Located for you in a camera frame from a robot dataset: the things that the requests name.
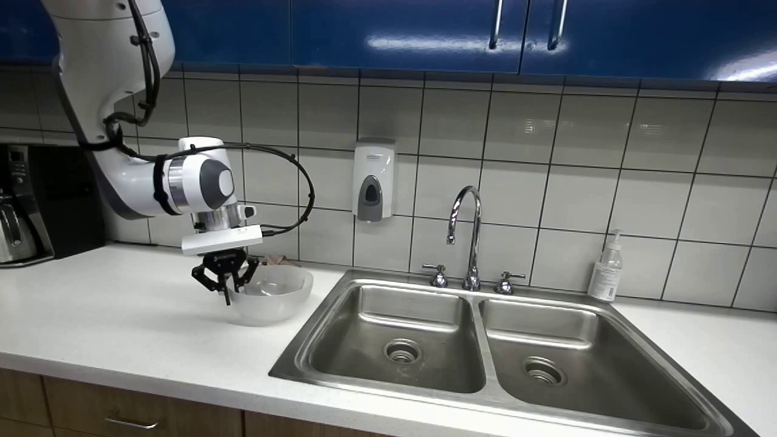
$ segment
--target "coffee maker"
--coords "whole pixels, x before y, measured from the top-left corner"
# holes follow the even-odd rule
[[[67,258],[107,241],[88,155],[72,146],[0,144],[0,267]]]

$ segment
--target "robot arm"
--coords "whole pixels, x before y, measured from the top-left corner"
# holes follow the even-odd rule
[[[196,216],[198,234],[183,241],[186,254],[202,254],[195,278],[212,291],[236,291],[251,278],[246,246],[261,241],[247,225],[251,210],[236,199],[229,155],[219,138],[183,138],[179,153],[142,157],[122,140],[118,121],[145,125],[161,75],[175,59],[175,41],[161,0],[44,0],[60,41],[60,100],[90,151],[107,204],[124,219]],[[116,103],[145,92],[142,117],[116,111]]]

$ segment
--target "white bowl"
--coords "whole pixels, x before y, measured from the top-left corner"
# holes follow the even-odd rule
[[[241,322],[272,326],[291,318],[311,297],[312,274],[294,265],[260,265],[251,284],[234,293]]]

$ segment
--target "dish soap bottle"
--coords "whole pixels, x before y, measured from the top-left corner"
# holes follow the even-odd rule
[[[614,302],[616,287],[621,284],[624,258],[621,258],[621,234],[606,242],[603,258],[593,265],[587,297],[597,302]]]

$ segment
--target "faucet handle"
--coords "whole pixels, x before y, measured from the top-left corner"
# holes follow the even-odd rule
[[[515,293],[515,287],[512,287],[512,282],[510,279],[526,279],[526,274],[512,274],[512,273],[503,273],[501,274],[501,282],[493,287],[493,291],[498,291],[498,293]]]
[[[429,287],[446,287],[445,265],[422,265],[422,270],[435,270],[435,278],[429,279]]]

